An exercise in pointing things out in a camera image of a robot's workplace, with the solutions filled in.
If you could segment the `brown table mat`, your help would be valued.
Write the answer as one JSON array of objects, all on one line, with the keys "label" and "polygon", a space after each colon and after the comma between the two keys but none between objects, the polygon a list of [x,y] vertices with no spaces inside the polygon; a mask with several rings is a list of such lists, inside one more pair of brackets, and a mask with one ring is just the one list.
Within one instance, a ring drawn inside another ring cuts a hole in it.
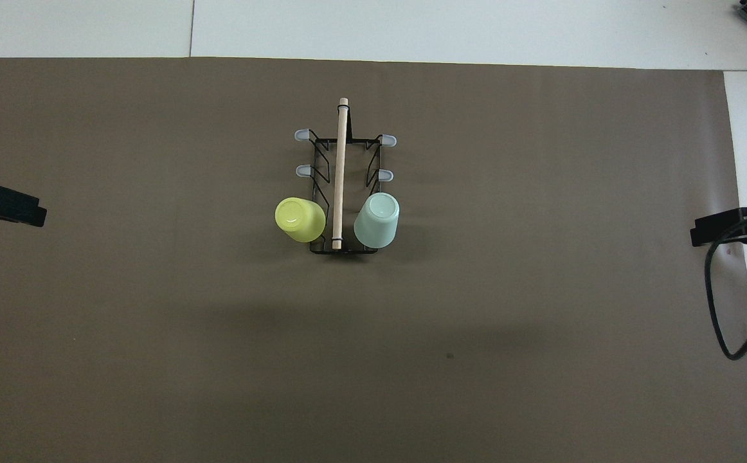
[{"label": "brown table mat", "polygon": [[[397,137],[395,239],[317,255],[298,129]],[[723,74],[0,59],[0,463],[747,463],[697,217]]]}]

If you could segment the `pale green plastic cup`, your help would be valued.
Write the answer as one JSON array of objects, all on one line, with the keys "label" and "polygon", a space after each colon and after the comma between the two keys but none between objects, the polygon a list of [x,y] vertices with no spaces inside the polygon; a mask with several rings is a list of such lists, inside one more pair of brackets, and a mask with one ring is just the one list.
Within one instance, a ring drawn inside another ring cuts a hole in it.
[{"label": "pale green plastic cup", "polygon": [[396,197],[384,192],[368,196],[355,223],[355,237],[368,248],[389,246],[396,237],[401,208]]}]

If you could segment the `yellow plastic cup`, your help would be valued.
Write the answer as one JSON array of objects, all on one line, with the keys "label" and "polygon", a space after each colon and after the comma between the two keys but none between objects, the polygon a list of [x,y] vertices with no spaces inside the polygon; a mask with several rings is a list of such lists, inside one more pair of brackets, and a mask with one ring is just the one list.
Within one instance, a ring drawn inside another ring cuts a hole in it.
[{"label": "yellow plastic cup", "polygon": [[286,197],[274,209],[274,221],[285,234],[300,243],[310,243],[323,235],[325,211],[314,201]]}]

